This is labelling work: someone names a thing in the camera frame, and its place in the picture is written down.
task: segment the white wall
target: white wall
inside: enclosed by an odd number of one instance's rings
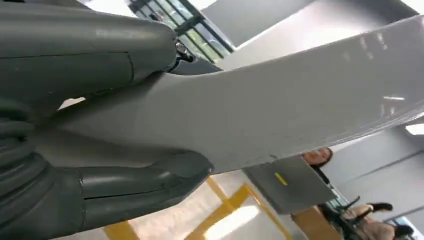
[[[108,14],[122,15],[136,18],[137,16],[130,10],[126,0],[77,0],[90,9]]]
[[[203,10],[213,3],[215,3],[217,0],[188,0],[196,9]]]
[[[340,150],[342,150],[344,148],[347,148],[348,146],[350,146],[352,144],[358,143],[358,142],[360,142],[360,141],[362,141],[362,140],[364,140],[364,139],[366,139],[368,137],[371,137],[373,135],[374,134],[371,134],[371,135],[367,135],[367,136],[363,136],[363,137],[357,138],[357,139],[352,140],[352,141],[343,142],[343,143],[340,143],[340,144],[331,146],[330,148],[335,153],[335,152],[338,152],[338,151],[340,151]]]
[[[238,47],[314,0],[217,0],[202,12]]]
[[[255,37],[217,65],[225,70],[325,45],[388,24],[347,0],[317,0]]]
[[[354,142],[334,153],[323,171],[336,188],[378,168],[411,156],[420,151],[404,130],[392,128],[362,141]]]
[[[406,218],[420,231],[424,233],[424,209],[406,215]]]
[[[424,206],[424,152],[402,126],[337,151],[323,171],[349,201],[361,196],[359,204],[393,204],[392,212],[374,216],[378,220]]]
[[[423,172],[424,153],[354,179],[338,190],[349,200],[360,195],[360,203],[391,203],[393,212],[375,215],[376,219],[384,220],[423,206]]]

